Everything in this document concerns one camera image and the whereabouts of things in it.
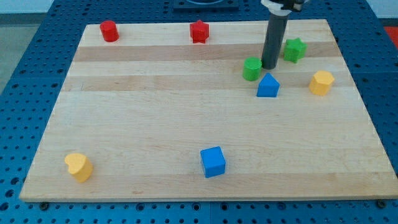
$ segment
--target red block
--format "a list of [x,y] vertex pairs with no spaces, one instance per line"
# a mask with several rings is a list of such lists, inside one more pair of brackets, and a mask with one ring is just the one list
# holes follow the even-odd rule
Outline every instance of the red block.
[[384,29],[398,49],[398,27],[385,27]]
[[206,24],[200,20],[190,24],[190,33],[193,43],[206,43],[206,39],[209,38],[209,24]]
[[104,21],[99,25],[99,28],[105,41],[114,42],[119,39],[118,29],[113,21]]

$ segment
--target blue block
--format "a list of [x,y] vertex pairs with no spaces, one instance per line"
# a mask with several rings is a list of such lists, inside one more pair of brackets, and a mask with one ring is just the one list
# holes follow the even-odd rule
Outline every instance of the blue block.
[[214,177],[225,173],[225,159],[219,146],[200,151],[201,164],[205,177]]
[[257,97],[276,97],[279,86],[279,82],[270,73],[267,73],[259,84]]

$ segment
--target green block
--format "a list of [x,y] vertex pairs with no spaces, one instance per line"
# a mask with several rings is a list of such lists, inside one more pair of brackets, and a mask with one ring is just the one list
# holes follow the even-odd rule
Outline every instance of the green block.
[[304,58],[307,51],[307,45],[300,38],[286,40],[284,50],[284,60],[297,63],[299,59]]
[[261,60],[256,57],[249,57],[244,61],[243,78],[247,81],[254,81],[260,77]]

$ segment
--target wood grain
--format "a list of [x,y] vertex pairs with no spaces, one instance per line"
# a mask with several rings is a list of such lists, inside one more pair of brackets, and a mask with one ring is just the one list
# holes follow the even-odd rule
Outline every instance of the wood grain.
[[[267,23],[210,24],[193,45],[188,24],[120,24],[104,43],[88,25],[20,198],[26,202],[340,200],[398,197],[398,180],[324,20],[289,21],[308,53],[272,71],[277,98],[241,76]],[[317,70],[327,96],[310,93]],[[206,179],[200,151],[221,146],[226,173]],[[63,158],[94,165],[79,184]]]

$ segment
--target yellow block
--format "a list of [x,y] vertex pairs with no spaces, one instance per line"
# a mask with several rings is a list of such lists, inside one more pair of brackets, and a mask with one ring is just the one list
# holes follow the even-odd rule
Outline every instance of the yellow block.
[[317,71],[312,77],[309,89],[315,95],[325,96],[329,92],[334,81],[335,78],[330,72]]
[[93,172],[93,165],[88,158],[80,153],[69,154],[65,157],[68,172],[79,182],[86,181]]

